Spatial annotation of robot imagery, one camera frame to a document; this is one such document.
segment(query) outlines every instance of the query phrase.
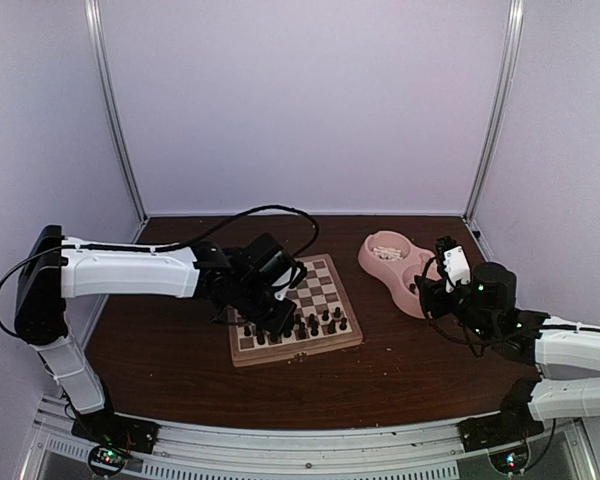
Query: wooden tabletop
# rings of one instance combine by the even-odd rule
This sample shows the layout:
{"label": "wooden tabletop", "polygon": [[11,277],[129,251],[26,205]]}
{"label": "wooden tabletop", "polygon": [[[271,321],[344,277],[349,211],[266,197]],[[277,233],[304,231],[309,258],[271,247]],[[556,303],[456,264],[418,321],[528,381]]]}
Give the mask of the wooden tabletop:
{"label": "wooden tabletop", "polygon": [[[459,218],[318,217],[322,234],[306,255],[329,253],[364,333],[364,344],[310,356],[302,363],[235,368],[227,327],[210,323],[205,301],[158,296],[109,299],[87,348],[122,413],[203,425],[330,429],[405,425],[498,409],[507,390],[535,369],[493,352],[474,358],[393,304],[386,287],[358,265],[367,235],[394,230],[423,248],[451,235],[471,264],[482,257]],[[159,218],[141,243],[188,239],[218,218]],[[240,220],[212,239],[245,246],[272,233],[289,251],[311,235],[291,216]],[[447,331],[461,336],[451,319]]]}

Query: wooden chessboard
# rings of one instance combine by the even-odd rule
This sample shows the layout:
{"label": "wooden chessboard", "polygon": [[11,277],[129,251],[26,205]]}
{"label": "wooden chessboard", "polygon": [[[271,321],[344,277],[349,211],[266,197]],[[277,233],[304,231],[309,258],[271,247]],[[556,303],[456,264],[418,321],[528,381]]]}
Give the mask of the wooden chessboard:
{"label": "wooden chessboard", "polygon": [[[297,288],[287,292],[287,298],[295,302],[297,309],[294,315],[300,315],[301,321],[307,325],[306,338],[299,335],[300,326],[294,324],[289,337],[272,336],[265,332],[264,344],[256,340],[255,326],[229,326],[231,343],[231,359],[234,366],[246,367],[261,363],[279,362],[281,360],[302,359],[307,355],[340,350],[362,343],[362,330],[347,298],[338,272],[328,254],[299,258],[307,267],[307,278]],[[335,319],[336,308],[341,311],[340,318]],[[329,320],[323,320],[325,310],[329,311]],[[318,328],[309,325],[309,316],[316,316]],[[241,317],[233,309],[228,311],[230,323],[240,322]],[[335,320],[335,332],[329,333],[329,323]]]}

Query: white wall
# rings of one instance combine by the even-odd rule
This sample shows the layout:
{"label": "white wall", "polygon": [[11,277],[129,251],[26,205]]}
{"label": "white wall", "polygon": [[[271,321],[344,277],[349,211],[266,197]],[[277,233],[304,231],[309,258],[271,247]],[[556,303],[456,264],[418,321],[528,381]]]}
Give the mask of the white wall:
{"label": "white wall", "polygon": [[507,0],[102,2],[145,207],[461,213],[508,9]]}
{"label": "white wall", "polygon": [[[80,0],[0,1],[0,277],[47,223],[128,241],[137,222],[107,129]],[[14,286],[0,304],[11,320]],[[83,333],[94,299],[71,302]],[[48,376],[0,331],[0,479],[11,478]]]}
{"label": "white wall", "polygon": [[600,2],[526,2],[477,221],[523,307],[600,324]]}

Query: black chess piece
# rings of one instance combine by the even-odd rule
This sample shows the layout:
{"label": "black chess piece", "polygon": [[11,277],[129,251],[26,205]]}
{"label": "black chess piece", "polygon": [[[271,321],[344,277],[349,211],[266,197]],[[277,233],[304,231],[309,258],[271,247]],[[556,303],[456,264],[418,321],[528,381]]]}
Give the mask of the black chess piece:
{"label": "black chess piece", "polygon": [[298,329],[298,338],[300,340],[304,340],[305,338],[307,338],[307,326],[304,322],[300,323],[300,328]]}

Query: pink double bowl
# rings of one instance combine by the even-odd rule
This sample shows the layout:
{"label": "pink double bowl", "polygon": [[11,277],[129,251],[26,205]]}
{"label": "pink double bowl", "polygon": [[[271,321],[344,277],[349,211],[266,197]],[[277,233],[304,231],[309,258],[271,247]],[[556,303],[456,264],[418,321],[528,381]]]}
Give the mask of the pink double bowl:
{"label": "pink double bowl", "polygon": [[[381,259],[374,252],[384,248],[400,252],[398,259]],[[407,315],[424,318],[420,308],[420,296],[416,287],[415,276],[421,275],[426,263],[434,257],[433,252],[415,246],[403,235],[396,232],[380,231],[369,235],[358,253],[358,262],[369,275],[384,283],[396,306]],[[429,267],[427,278],[439,280],[437,263]]]}

